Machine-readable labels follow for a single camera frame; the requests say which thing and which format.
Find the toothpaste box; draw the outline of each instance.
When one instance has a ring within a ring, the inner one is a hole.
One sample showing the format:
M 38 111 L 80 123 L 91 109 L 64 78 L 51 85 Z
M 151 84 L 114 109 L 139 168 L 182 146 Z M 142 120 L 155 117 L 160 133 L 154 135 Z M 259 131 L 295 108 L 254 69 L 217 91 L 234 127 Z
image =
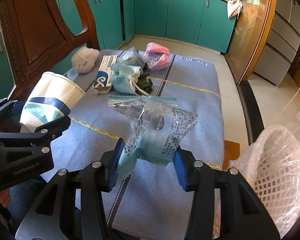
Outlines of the toothpaste box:
M 118 55 L 103 56 L 98 74 L 93 84 L 92 94 L 97 95 L 109 93 L 112 87 L 110 79 L 113 73 L 110 67 L 117 61 L 117 57 Z

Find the drawstring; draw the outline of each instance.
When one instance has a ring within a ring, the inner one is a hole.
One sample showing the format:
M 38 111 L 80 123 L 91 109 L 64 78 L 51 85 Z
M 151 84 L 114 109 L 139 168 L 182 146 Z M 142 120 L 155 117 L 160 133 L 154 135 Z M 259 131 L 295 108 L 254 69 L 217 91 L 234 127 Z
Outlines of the drawstring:
M 142 94 L 144 94 L 145 96 L 149 97 L 150 94 L 148 94 L 146 91 L 142 90 L 142 89 L 141 89 L 140 87 L 138 87 L 138 85 L 136 84 L 136 80 L 138 79 L 139 76 L 140 76 L 140 73 L 138 73 L 138 72 L 134 73 L 134 74 L 131 76 L 131 78 L 130 78 L 130 87 L 131 87 L 132 91 L 136 91 L 136 89 L 137 89 L 140 93 L 142 93 Z

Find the carved wood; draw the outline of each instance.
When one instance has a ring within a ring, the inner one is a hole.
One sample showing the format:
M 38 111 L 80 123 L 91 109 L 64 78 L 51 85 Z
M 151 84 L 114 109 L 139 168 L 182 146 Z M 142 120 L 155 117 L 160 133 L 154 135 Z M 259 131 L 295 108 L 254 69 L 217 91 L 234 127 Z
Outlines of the carved wood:
M 80 1 L 82 6 L 76 2 L 83 26 L 79 35 L 67 27 L 56 0 L 0 2 L 0 27 L 15 82 L 10 99 L 25 99 L 42 73 L 82 44 L 100 49 L 88 0 Z

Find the white paper cup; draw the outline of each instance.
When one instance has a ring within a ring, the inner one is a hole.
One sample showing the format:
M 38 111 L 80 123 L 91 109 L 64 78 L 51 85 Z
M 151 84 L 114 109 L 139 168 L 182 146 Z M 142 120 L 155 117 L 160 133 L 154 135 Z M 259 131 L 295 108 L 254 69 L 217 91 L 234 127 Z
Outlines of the white paper cup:
M 77 84 L 66 77 L 45 72 L 23 107 L 20 123 L 34 132 L 45 123 L 69 115 L 84 94 Z

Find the pink plastic bag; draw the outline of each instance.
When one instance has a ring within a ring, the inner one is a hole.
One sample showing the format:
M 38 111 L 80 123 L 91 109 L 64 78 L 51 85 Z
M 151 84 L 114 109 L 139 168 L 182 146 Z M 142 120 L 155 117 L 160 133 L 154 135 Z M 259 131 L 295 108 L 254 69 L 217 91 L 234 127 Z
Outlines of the pink plastic bag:
M 148 64 L 150 70 L 158 70 L 169 66 L 169 57 L 169 49 L 154 42 L 150 42 L 147 44 L 146 53 L 143 56 L 143 59 Z

